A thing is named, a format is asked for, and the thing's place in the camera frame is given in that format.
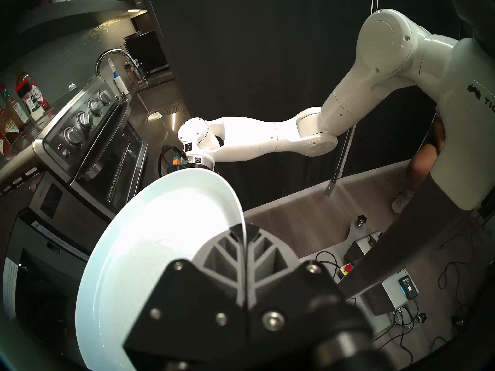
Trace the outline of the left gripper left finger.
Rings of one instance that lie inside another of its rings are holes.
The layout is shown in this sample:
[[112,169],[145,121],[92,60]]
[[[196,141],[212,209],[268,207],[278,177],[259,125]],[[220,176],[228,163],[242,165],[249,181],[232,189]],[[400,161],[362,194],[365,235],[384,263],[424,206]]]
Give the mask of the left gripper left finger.
[[165,268],[123,344],[135,369],[194,369],[246,346],[242,227]]

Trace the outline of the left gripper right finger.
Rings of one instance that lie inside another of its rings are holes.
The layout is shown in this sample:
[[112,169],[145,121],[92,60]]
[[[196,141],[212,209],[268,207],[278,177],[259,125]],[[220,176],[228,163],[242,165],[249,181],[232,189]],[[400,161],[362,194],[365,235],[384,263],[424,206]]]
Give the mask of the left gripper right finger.
[[247,224],[247,361],[373,361],[372,329],[325,265]]

